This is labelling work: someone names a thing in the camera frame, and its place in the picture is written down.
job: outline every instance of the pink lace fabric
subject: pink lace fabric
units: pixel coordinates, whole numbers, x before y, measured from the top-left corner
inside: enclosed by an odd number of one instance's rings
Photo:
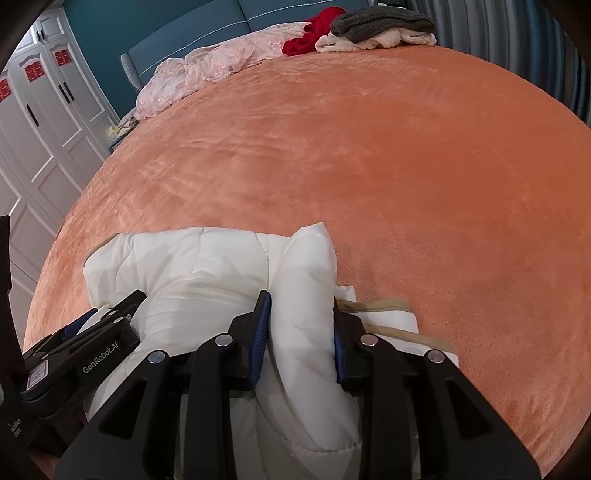
[[[135,117],[140,121],[150,118],[208,85],[263,60],[283,56],[281,49],[285,41],[301,37],[306,24],[273,25],[217,45],[197,48],[183,59],[164,60],[139,93]]]

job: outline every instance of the gray towel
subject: gray towel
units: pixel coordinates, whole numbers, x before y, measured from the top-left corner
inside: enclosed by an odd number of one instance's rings
[[[330,31],[337,37],[345,37],[353,43],[359,43],[395,27],[422,33],[435,32],[435,22],[428,15],[380,5],[340,15],[330,24]]]

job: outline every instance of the cabinet handle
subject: cabinet handle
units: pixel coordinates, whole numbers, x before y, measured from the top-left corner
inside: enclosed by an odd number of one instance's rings
[[[64,87],[66,87],[66,92],[68,92],[70,94],[70,98],[72,99],[72,102],[73,102],[74,101],[74,95],[72,95],[72,92],[68,88],[68,84],[66,82],[64,82]]]
[[[33,114],[33,110],[31,110],[31,107],[29,107],[29,104],[27,104],[27,110],[29,110],[29,115],[31,115],[31,118],[33,119],[33,121],[35,122],[36,126],[39,126],[39,122],[37,121],[37,119],[35,118],[35,115]]]
[[[68,96],[66,95],[66,93],[64,92],[64,89],[61,87],[61,85],[57,86],[60,89],[61,94],[64,96],[64,98],[66,99],[66,102],[70,103],[70,99],[68,98]]]

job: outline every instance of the blue headboard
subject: blue headboard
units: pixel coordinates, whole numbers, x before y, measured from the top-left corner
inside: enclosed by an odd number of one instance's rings
[[[251,31],[315,17],[326,7],[342,7],[347,12],[368,6],[366,0],[238,0]]]
[[[339,6],[347,11],[366,7],[368,0],[213,0],[178,17],[121,55],[121,65],[131,85],[140,91],[156,67],[169,58],[181,58],[198,47],[278,23],[304,21],[323,8]]]

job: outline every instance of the orange blanket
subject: orange blanket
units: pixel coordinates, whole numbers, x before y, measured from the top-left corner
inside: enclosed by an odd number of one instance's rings
[[[591,410],[590,151],[565,106],[445,48],[263,63],[107,160],[51,249],[26,344],[88,308],[83,262],[114,233],[322,220],[339,283],[408,299],[547,472]]]

